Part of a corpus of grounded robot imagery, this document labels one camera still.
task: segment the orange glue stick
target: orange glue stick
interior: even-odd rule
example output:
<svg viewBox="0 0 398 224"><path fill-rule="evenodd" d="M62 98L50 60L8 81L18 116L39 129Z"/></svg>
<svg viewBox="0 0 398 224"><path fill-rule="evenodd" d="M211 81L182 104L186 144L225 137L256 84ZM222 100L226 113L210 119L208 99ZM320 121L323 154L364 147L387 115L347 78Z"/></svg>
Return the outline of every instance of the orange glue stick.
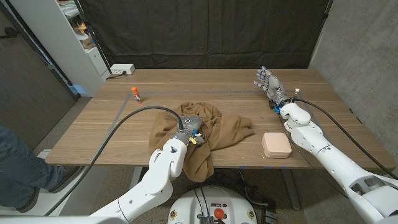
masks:
<svg viewBox="0 0 398 224"><path fill-rule="evenodd" d="M132 94L136 98L137 103L142 103L141 97L139 97L139 93L137 87L131 87Z"/></svg>

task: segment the person's leg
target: person's leg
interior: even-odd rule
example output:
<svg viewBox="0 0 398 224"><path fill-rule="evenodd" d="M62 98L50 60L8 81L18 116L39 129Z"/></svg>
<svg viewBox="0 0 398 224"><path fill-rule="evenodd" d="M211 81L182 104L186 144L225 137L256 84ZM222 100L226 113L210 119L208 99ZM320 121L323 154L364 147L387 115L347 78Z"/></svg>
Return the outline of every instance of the person's leg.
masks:
<svg viewBox="0 0 398 224"><path fill-rule="evenodd" d="M34 193L35 187L14 180L0 172L0 205L21 208Z"/></svg>
<svg viewBox="0 0 398 224"><path fill-rule="evenodd" d="M36 157L12 131L0 125L0 172L29 186L55 187L63 177L62 166L50 166Z"/></svg>

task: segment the power strip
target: power strip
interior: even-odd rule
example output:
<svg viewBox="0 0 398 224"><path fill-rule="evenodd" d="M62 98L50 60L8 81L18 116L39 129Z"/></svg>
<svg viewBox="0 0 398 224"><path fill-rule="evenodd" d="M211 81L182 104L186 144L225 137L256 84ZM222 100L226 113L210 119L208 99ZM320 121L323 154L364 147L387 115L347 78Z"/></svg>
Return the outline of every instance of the power strip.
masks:
<svg viewBox="0 0 398 224"><path fill-rule="evenodd" d="M135 69L136 68L133 64L113 64L111 67L113 75L120 75L123 71L126 71L126 74L131 75Z"/></svg>

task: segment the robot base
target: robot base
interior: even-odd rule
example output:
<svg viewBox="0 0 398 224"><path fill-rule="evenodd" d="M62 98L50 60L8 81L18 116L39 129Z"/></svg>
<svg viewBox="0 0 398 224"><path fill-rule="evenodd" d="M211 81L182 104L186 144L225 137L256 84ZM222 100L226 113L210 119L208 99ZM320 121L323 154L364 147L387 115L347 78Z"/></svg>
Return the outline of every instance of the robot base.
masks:
<svg viewBox="0 0 398 224"><path fill-rule="evenodd" d="M222 221L225 224L257 223L251 204L236 192L219 186L204 186L202 189L203 194L200 188L191 190L174 202L170 209L168 224L200 223L199 217L202 211L194 191L198 195L204 217L211 216L216 220L215 210L220 208L224 211ZM210 215L207 214L205 199Z"/></svg>

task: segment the brown towel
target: brown towel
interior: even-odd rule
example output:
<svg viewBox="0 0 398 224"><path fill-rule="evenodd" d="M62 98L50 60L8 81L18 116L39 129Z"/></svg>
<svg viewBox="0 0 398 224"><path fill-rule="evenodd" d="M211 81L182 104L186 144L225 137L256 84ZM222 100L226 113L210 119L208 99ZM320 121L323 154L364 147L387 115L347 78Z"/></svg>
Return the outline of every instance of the brown towel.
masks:
<svg viewBox="0 0 398 224"><path fill-rule="evenodd" d="M202 133L206 143L201 146L189 144L183 165L188 178L195 182L203 182L213 175L211 150L228 147L253 134L253 130L249 129L251 119L237 114L221 117L217 108L208 103L183 103L174 111L180 116L203 118L204 125L199 133ZM149 138L149 152L162 149L167 140L174 136L176 130L177 118L174 115L168 112L156 114Z"/></svg>

